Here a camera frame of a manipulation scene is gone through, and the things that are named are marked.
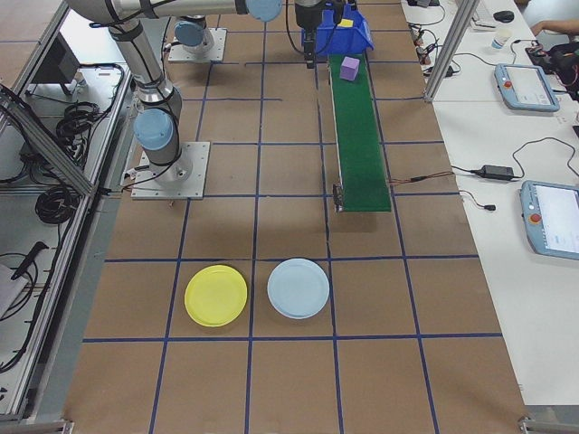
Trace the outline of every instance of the light blue plate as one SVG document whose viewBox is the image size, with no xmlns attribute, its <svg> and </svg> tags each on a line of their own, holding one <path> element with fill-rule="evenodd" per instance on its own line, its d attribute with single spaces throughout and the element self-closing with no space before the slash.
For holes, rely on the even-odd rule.
<svg viewBox="0 0 579 434">
<path fill-rule="evenodd" d="M 318 264 L 307 259 L 288 259 L 268 280 L 268 297 L 275 309 L 293 319 L 314 316 L 327 303 L 329 282 Z"/>
</svg>

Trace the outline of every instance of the green conveyor belt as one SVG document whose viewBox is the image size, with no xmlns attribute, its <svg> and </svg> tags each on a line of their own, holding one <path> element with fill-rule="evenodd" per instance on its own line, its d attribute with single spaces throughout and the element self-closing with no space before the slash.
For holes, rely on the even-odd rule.
<svg viewBox="0 0 579 434">
<path fill-rule="evenodd" d="M 360 60 L 354 81 L 339 78 L 344 56 L 329 56 L 342 183 L 341 203 L 337 204 L 346 212 L 391 211 L 365 59 L 362 55 L 348 57 Z"/>
</svg>

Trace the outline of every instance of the yellow plate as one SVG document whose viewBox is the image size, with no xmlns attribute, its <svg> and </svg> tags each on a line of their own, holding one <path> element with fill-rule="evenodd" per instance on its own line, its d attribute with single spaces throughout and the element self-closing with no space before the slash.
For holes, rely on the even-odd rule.
<svg viewBox="0 0 579 434">
<path fill-rule="evenodd" d="M 185 291 L 187 314 L 201 326 L 231 323 L 245 307 L 247 285 L 236 269 L 213 265 L 193 276 Z"/>
</svg>

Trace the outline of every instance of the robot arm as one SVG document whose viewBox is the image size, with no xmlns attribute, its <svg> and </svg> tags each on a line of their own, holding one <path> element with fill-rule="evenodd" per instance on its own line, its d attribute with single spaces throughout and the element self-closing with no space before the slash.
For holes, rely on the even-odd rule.
<svg viewBox="0 0 579 434">
<path fill-rule="evenodd" d="M 136 136 L 151 167 L 162 175 L 159 182 L 185 179 L 190 165 L 178 140 L 178 119 L 182 100 L 163 73 L 139 17 L 181 16 L 197 19 L 206 14 L 250 14 L 268 22 L 281 11 L 281 0 L 66 0 L 71 9 L 93 22 L 108 27 L 137 84 L 137 96 L 145 112 L 135 122 Z M 325 0 L 295 0 L 298 25 L 306 32 L 305 57 L 309 67 L 315 61 L 316 30 L 322 22 Z M 192 43 L 200 41 L 195 36 Z"/>
<path fill-rule="evenodd" d="M 138 85 L 138 98 L 149 106 L 169 104 L 174 97 L 171 82 L 159 67 L 139 17 L 250 14 L 268 22 L 281 10 L 281 0 L 66 0 L 71 9 L 106 26 L 117 43 Z M 322 21 L 324 0 L 296 0 L 298 25 L 306 32 L 304 53 L 308 66 L 315 61 L 316 29 Z M 180 111 L 180 101 L 174 104 Z"/>
</svg>

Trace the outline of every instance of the purple cube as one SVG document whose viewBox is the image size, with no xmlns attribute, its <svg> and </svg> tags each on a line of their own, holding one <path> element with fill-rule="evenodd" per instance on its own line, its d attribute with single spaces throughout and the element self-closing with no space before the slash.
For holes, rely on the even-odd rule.
<svg viewBox="0 0 579 434">
<path fill-rule="evenodd" d="M 358 67 L 360 66 L 359 59 L 345 57 L 340 67 L 340 79 L 354 81 L 358 75 Z"/>
</svg>

